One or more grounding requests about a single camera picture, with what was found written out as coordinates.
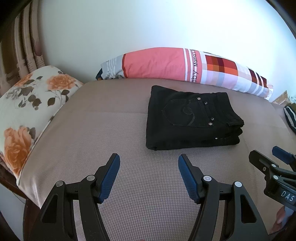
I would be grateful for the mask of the person's right hand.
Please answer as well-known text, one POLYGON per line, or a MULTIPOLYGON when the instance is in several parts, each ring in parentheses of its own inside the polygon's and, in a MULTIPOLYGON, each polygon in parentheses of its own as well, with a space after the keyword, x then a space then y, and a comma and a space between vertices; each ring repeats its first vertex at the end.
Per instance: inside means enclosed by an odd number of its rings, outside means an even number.
POLYGON ((270 233, 275 233, 282 229, 283 227, 282 222, 284 218, 285 218, 285 207, 283 206, 276 214, 276 220, 270 230, 270 233))

